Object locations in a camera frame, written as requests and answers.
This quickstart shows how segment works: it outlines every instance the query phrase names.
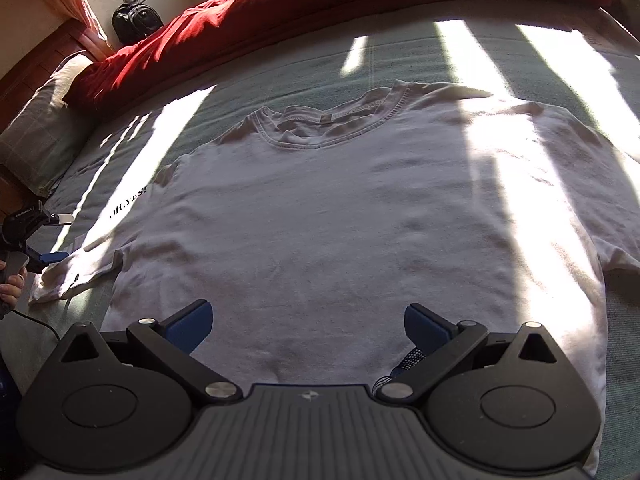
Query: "pillow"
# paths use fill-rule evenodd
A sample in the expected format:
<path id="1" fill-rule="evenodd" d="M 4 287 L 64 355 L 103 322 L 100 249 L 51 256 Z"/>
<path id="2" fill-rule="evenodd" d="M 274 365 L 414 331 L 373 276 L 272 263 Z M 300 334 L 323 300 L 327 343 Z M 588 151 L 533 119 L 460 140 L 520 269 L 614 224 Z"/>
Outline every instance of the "pillow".
<path id="1" fill-rule="evenodd" d="M 48 197 L 74 161 L 96 121 L 62 98 L 92 61 L 68 56 L 0 134 L 0 164 L 34 194 Z"/>

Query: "white t-shirt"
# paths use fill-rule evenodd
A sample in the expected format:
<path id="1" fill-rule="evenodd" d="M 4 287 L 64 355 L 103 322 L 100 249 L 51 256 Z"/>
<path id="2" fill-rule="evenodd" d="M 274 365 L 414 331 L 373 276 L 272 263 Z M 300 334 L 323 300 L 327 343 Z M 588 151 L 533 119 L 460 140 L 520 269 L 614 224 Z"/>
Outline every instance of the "white t-shirt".
<path id="1" fill-rule="evenodd" d="M 411 302 L 496 332 L 535 320 L 604 416 L 602 271 L 640 269 L 639 176 L 564 108 L 452 84 L 265 107 L 164 168 L 34 298 L 122 263 L 103 330 L 209 300 L 193 355 L 245 391 L 372 384 L 413 347 Z"/>

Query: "black cable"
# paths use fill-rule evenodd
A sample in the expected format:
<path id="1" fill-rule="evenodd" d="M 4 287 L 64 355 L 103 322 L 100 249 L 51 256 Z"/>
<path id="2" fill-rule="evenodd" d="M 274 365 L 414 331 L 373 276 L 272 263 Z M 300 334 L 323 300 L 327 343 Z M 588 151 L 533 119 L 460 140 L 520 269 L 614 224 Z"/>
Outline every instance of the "black cable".
<path id="1" fill-rule="evenodd" d="M 18 312 L 17 310 L 12 310 L 12 312 L 15 312 L 18 316 L 22 316 L 25 319 L 29 319 L 30 321 L 34 321 L 39 325 L 46 326 L 49 330 L 51 330 L 53 332 L 53 335 L 56 336 L 56 339 L 58 340 L 58 342 L 60 342 L 60 336 L 58 335 L 58 332 L 56 332 L 56 329 L 53 328 L 51 325 L 48 325 L 44 321 L 40 321 L 39 319 L 35 319 L 34 317 L 27 316 L 26 314 Z"/>
<path id="2" fill-rule="evenodd" d="M 393 377 L 390 375 L 385 375 L 384 377 L 380 377 L 371 387 L 371 394 L 372 395 L 376 395 L 376 392 L 382 388 L 382 386 L 384 386 L 385 384 L 387 384 L 388 382 L 392 381 Z"/>

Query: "metal screw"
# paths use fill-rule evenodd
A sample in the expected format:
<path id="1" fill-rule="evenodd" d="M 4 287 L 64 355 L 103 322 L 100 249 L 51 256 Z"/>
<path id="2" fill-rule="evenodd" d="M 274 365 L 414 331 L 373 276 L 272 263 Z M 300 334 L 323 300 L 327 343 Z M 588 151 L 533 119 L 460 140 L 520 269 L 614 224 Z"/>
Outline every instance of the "metal screw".
<path id="1" fill-rule="evenodd" d="M 404 383 L 388 383 L 380 388 L 380 392 L 389 399 L 406 399 L 414 394 L 414 389 Z"/>
<path id="2" fill-rule="evenodd" d="M 235 384 L 220 381 L 217 383 L 207 384 L 204 391 L 209 397 L 215 397 L 216 399 L 228 399 L 236 394 L 238 388 Z"/>

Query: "black backpack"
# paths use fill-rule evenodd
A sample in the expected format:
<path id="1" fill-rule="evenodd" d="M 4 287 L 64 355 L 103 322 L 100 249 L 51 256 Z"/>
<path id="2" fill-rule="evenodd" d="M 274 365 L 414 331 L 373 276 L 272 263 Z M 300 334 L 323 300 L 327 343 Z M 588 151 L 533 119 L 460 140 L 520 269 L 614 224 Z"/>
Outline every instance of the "black backpack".
<path id="1" fill-rule="evenodd" d="M 143 5 L 146 0 L 124 0 L 113 13 L 111 25 L 123 45 L 133 45 L 151 36 L 164 25 L 155 10 Z"/>

